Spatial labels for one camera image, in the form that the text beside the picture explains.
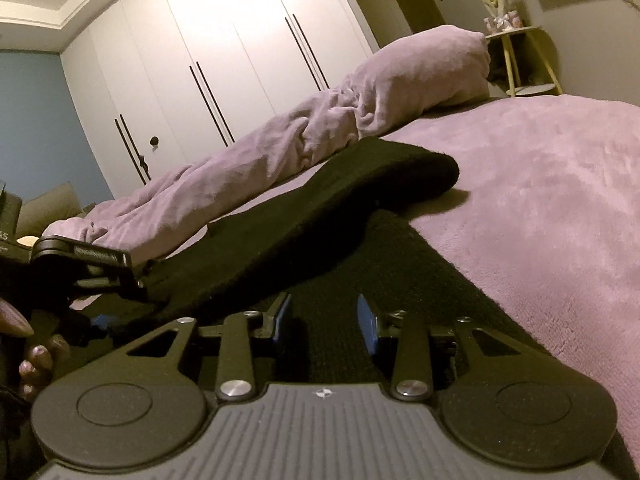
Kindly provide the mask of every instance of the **shelf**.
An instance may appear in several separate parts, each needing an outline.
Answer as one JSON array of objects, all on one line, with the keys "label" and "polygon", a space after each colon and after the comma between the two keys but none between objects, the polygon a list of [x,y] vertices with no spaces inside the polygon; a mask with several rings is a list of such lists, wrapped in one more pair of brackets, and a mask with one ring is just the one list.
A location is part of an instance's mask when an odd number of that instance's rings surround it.
[{"label": "shelf", "polygon": [[495,38],[501,38],[503,36],[513,36],[514,34],[523,34],[525,32],[530,32],[532,30],[536,30],[539,27],[520,27],[520,28],[512,28],[511,30],[505,30],[503,32],[496,32],[495,34],[487,34],[485,38],[487,40],[494,40]]},{"label": "shelf", "polygon": [[[545,83],[543,85],[518,86],[516,88],[516,97],[527,97],[532,95],[545,94],[556,89],[553,83]],[[511,95],[511,90],[507,90],[507,95]]]}]

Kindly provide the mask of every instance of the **black clamp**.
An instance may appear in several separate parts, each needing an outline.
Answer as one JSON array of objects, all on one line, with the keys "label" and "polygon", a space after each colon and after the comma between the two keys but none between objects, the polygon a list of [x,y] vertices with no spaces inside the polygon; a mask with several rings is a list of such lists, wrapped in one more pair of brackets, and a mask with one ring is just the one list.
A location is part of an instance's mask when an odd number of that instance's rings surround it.
[{"label": "black clamp", "polygon": [[190,356],[218,356],[218,403],[258,395],[252,357],[276,357],[290,319],[290,295],[267,312],[228,316],[197,327],[181,317],[54,381],[38,397],[31,425],[53,456],[87,468],[151,463],[190,442],[211,406],[193,377]]},{"label": "black clamp", "polygon": [[[391,396],[428,401],[460,444],[491,462],[548,470],[598,461],[616,431],[616,405],[603,386],[469,317],[433,326],[361,296],[358,322],[373,357],[391,354]],[[449,362],[441,390],[434,362]]]}]

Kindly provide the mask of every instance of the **pillow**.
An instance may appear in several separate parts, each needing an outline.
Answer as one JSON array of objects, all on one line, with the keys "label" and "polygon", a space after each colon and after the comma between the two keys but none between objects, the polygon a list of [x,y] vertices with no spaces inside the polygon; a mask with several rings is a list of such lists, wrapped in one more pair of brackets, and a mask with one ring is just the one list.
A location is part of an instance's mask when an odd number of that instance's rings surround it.
[{"label": "pillow", "polygon": [[484,34],[443,25],[388,44],[340,87],[358,97],[360,136],[383,135],[437,105],[487,99],[489,62]]},{"label": "pillow", "polygon": [[22,204],[15,237],[41,236],[56,220],[66,220],[82,212],[71,183],[65,182]]}]

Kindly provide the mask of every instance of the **beige cushion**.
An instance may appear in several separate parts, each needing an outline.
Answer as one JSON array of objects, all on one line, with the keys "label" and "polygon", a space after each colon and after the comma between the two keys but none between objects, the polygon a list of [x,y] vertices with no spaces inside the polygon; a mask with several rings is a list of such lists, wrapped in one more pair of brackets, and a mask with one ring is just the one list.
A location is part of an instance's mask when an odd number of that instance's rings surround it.
[{"label": "beige cushion", "polygon": [[39,237],[52,222],[66,220],[81,212],[82,209],[74,188],[71,183],[65,182],[22,204],[15,237]]},{"label": "beige cushion", "polygon": [[38,240],[40,239],[37,236],[23,236],[22,238],[18,238],[17,241],[25,247],[33,247]]}]

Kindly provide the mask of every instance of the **long vertical handle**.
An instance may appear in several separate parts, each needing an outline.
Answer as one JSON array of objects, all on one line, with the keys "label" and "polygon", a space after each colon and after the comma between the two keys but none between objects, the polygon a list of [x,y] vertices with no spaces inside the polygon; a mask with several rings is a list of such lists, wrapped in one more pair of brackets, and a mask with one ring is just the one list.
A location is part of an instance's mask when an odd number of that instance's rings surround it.
[{"label": "long vertical handle", "polygon": [[115,118],[115,121],[116,121],[116,127],[118,128],[118,131],[120,132],[120,137],[122,138],[122,142],[124,142],[124,146],[127,149],[127,153],[129,153],[131,161],[133,162],[133,165],[136,167],[136,171],[138,172],[138,176],[140,177],[140,180],[142,181],[142,184],[144,184],[146,186],[146,180],[142,176],[142,172],[140,171],[140,167],[136,164],[136,159],[133,158],[133,153],[131,153],[131,148],[129,147],[129,143],[127,143],[127,140],[124,138],[124,134],[122,133],[122,128],[120,127],[120,123],[118,122],[118,118]]},{"label": "long vertical handle", "polygon": [[300,41],[298,40],[298,37],[296,36],[296,33],[293,31],[293,27],[291,27],[291,23],[289,22],[289,19],[286,16],[284,18],[284,21],[287,22],[287,27],[289,27],[289,30],[291,31],[291,35],[293,36],[293,39],[296,40],[296,45],[298,46],[298,49],[300,50],[300,54],[302,54],[302,57],[305,60],[306,67],[309,69],[309,72],[311,72],[311,77],[314,79],[314,83],[316,83],[318,90],[321,91],[322,88],[320,88],[320,83],[316,79],[316,74],[314,73],[314,70],[311,68],[311,64],[309,63],[309,60],[305,56],[305,51],[302,48],[302,45],[300,45]]},{"label": "long vertical handle", "polygon": [[207,86],[207,90],[209,91],[209,95],[211,96],[211,99],[213,100],[213,104],[216,105],[216,110],[220,114],[220,117],[222,117],[222,122],[225,123],[226,132],[229,134],[229,137],[231,137],[231,140],[233,142],[236,142],[236,140],[234,139],[233,134],[231,133],[231,128],[229,127],[228,124],[226,124],[225,116],[222,113],[222,110],[220,109],[220,106],[218,106],[218,101],[216,101],[216,97],[215,97],[215,95],[213,95],[213,92],[211,91],[211,87],[209,86],[209,81],[207,81],[207,77],[204,75],[204,72],[202,71],[202,68],[200,67],[200,62],[199,61],[196,61],[196,66],[198,67],[198,70],[200,71],[200,75],[202,76],[202,80],[204,81],[204,84]]},{"label": "long vertical handle", "polygon": [[316,57],[314,50],[311,48],[311,43],[309,43],[309,40],[306,38],[306,34],[304,29],[302,28],[302,25],[300,25],[300,22],[298,21],[295,14],[292,14],[292,16],[293,16],[293,19],[296,21],[296,25],[298,26],[298,30],[300,31],[300,34],[302,34],[302,38],[305,40],[305,43],[309,49],[309,52],[311,52],[311,56],[313,56],[314,61],[316,62],[316,66],[318,67],[318,71],[322,76],[322,80],[324,81],[324,84],[326,85],[327,88],[329,88],[329,83],[327,82],[326,77],[324,76],[324,72],[322,72],[322,67],[320,66],[320,63],[318,63],[318,58]]},{"label": "long vertical handle", "polygon": [[145,162],[145,157],[140,155],[140,152],[138,151],[138,147],[136,146],[136,143],[133,142],[133,137],[131,137],[131,133],[129,133],[129,128],[127,128],[127,123],[125,122],[124,117],[122,116],[122,114],[120,114],[120,120],[122,121],[122,126],[124,126],[124,130],[126,131],[127,136],[129,137],[129,140],[131,141],[131,145],[133,146],[133,149],[136,152],[136,155],[138,157],[138,162],[140,164],[140,168],[145,170],[146,177],[149,179],[149,182],[151,182],[151,175],[149,175],[149,167]]},{"label": "long vertical handle", "polygon": [[213,119],[214,124],[216,125],[218,133],[220,134],[220,137],[222,138],[222,142],[225,143],[226,147],[229,147],[228,142],[226,142],[225,136],[222,134],[222,130],[220,129],[220,125],[218,124],[216,116],[213,114],[213,110],[209,106],[209,102],[207,101],[207,98],[204,97],[204,92],[202,91],[202,87],[200,86],[200,82],[198,81],[198,78],[196,77],[196,73],[193,71],[193,66],[189,65],[189,70],[191,70],[191,75],[193,76],[193,80],[196,82],[196,86],[198,87],[198,90],[200,91],[200,95],[202,96],[202,100],[204,101],[204,104],[207,105],[207,110],[209,110],[209,115],[211,116],[211,118]]}]

